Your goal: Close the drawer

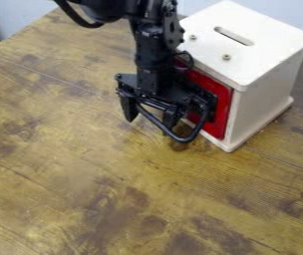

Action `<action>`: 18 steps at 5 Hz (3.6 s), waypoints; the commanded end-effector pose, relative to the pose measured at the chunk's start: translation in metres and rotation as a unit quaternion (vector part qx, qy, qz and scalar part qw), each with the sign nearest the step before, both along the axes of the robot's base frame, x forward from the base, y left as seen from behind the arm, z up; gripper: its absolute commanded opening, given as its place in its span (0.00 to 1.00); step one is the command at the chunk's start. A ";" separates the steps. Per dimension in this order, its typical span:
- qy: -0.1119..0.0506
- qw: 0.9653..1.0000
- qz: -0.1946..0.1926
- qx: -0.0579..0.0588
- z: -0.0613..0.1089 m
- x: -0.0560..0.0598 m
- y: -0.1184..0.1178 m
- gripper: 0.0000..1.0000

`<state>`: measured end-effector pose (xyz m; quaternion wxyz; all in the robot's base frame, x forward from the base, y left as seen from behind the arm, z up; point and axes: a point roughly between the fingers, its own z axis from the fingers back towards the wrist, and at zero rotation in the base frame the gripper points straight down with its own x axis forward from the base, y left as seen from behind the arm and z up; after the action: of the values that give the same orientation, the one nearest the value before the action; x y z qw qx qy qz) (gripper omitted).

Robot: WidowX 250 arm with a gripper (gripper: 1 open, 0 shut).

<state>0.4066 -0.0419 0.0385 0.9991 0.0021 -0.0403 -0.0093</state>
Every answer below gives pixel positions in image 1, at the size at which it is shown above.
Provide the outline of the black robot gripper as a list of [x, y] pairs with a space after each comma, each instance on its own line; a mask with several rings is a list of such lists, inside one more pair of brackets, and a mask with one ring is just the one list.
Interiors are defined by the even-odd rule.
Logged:
[[162, 123], [173, 130], [181, 119], [181, 109], [190, 105], [193, 95], [189, 81], [180, 74], [174, 58], [146, 65], [138, 62], [135, 74], [117, 74], [121, 104], [130, 123], [141, 113], [138, 104], [146, 104], [166, 109]]

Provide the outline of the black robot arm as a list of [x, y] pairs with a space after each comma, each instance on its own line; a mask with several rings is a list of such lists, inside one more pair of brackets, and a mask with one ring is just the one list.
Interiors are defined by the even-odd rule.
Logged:
[[137, 42], [134, 74], [118, 74], [118, 93], [126, 119], [145, 116], [170, 137], [182, 119], [186, 92], [176, 85], [177, 47], [185, 30], [177, 15], [177, 0], [54, 0], [85, 28], [99, 29], [122, 19], [130, 22]]

